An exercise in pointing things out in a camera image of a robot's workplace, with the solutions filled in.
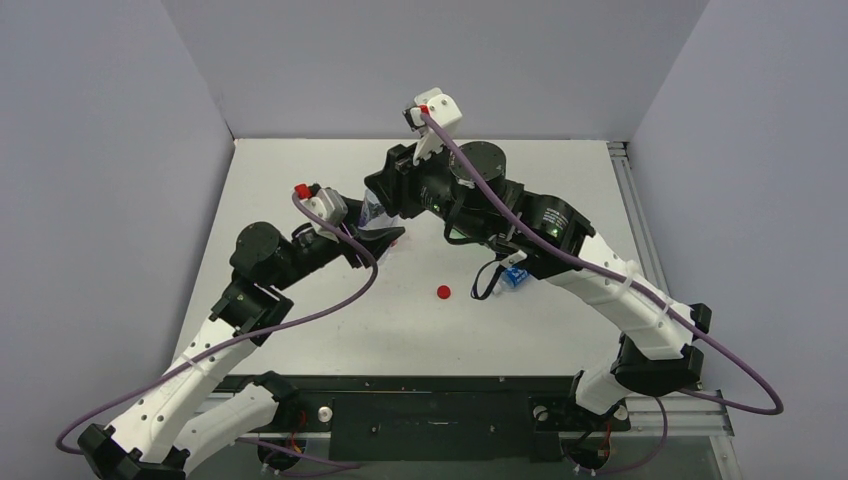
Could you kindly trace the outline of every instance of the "black circular cap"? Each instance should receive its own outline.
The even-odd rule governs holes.
[[[471,160],[474,168],[480,172],[486,183],[494,180],[506,173],[506,154],[503,153],[501,147],[489,142],[469,142],[461,147],[462,153]],[[462,166],[462,163],[451,154],[448,160],[448,166],[451,173],[457,180],[465,182],[473,182],[471,174]]]

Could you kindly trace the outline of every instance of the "gray wall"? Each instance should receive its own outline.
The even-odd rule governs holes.
[[[631,144],[681,300],[786,401],[736,413],[747,478],[845,478],[848,3],[712,0]],[[707,383],[768,400],[729,362]]]
[[[171,358],[232,141],[158,1],[0,3],[0,477],[89,479],[53,438]]]
[[[236,137],[408,135],[441,86],[466,136],[630,138],[707,0],[163,0]]]

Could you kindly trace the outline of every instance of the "wall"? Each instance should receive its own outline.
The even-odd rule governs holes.
[[[841,0],[712,0],[630,147],[674,294],[786,401],[733,415],[747,478],[848,472],[846,44]],[[707,383],[768,402],[729,362]]]
[[[163,0],[236,137],[630,138],[707,0]]]
[[[88,479],[53,439],[164,369],[232,139],[158,1],[0,3],[0,476]]]

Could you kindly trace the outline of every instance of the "blue label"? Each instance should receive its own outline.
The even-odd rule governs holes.
[[[529,276],[530,274],[527,273],[527,270],[518,267],[509,267],[504,270],[503,273],[503,278],[505,278],[513,288],[517,287],[524,280],[527,280],[527,277]]]

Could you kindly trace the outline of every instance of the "white table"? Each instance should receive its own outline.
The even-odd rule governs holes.
[[[494,140],[507,155],[507,178],[559,196],[590,219],[624,258],[637,258],[633,234],[605,142]],[[295,184],[318,182],[360,198],[363,178],[380,170],[397,140],[240,140],[180,332],[181,352],[230,281],[239,232],[264,220],[289,233],[305,219],[291,204]],[[443,224],[425,212],[353,305],[274,334],[233,370],[284,375],[571,375],[615,348],[617,329],[565,290],[528,282],[480,302],[468,291],[493,254],[450,246]],[[284,293],[287,320],[326,308],[366,280],[337,259]],[[448,300],[436,296],[446,284]]]

